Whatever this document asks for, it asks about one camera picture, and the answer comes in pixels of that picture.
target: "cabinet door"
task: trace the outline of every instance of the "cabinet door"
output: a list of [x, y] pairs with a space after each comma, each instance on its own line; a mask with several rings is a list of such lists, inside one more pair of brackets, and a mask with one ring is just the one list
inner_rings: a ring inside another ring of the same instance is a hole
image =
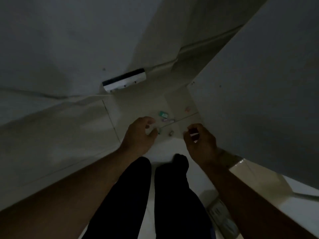
[[189, 85], [217, 145], [319, 189], [319, 0], [268, 0]]

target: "white floor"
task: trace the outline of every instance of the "white floor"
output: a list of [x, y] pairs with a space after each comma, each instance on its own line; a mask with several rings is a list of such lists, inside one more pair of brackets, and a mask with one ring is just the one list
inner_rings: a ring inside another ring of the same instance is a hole
[[[0, 130], [0, 210], [47, 187], [114, 151], [136, 118], [153, 116], [161, 129], [145, 155], [153, 167], [171, 161], [175, 153], [189, 159], [190, 188], [208, 205], [217, 191], [190, 159], [182, 132], [200, 116], [186, 85], [214, 54], [174, 65], [169, 75], [150, 77], [90, 104], [74, 104], [57, 112], [42, 113]], [[161, 121], [159, 111], [176, 122]], [[155, 238], [154, 184], [139, 238]]]

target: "leg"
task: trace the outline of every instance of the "leg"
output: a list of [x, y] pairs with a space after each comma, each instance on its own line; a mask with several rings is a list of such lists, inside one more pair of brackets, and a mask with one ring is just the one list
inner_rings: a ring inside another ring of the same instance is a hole
[[92, 217], [83, 239], [137, 239], [151, 184], [151, 164], [140, 157], [120, 176]]
[[187, 158], [175, 155], [173, 162], [155, 171], [155, 230], [162, 238], [215, 238], [213, 225], [197, 195], [189, 188]]

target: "black strip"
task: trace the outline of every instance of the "black strip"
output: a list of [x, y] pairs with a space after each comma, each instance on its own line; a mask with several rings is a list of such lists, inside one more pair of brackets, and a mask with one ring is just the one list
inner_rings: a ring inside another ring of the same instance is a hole
[[124, 79], [126, 79], [126, 78], [129, 78], [129, 77], [131, 77], [131, 76], [138, 75], [138, 74], [143, 73], [143, 72], [145, 72], [145, 70], [144, 70], [143, 68], [142, 68], [142, 69], [137, 69], [137, 70], [134, 70], [134, 71], [125, 73], [125, 74], [123, 74], [123, 75], [114, 77], [114, 78], [112, 78], [112, 79], [110, 79], [110, 80], [103, 81], [103, 82], [102, 82], [102, 85], [103, 85], [103, 86], [106, 86], [106, 85], [109, 85], [109, 84], [118, 82], [118, 81], [120, 81], [120, 80], [124, 80]]

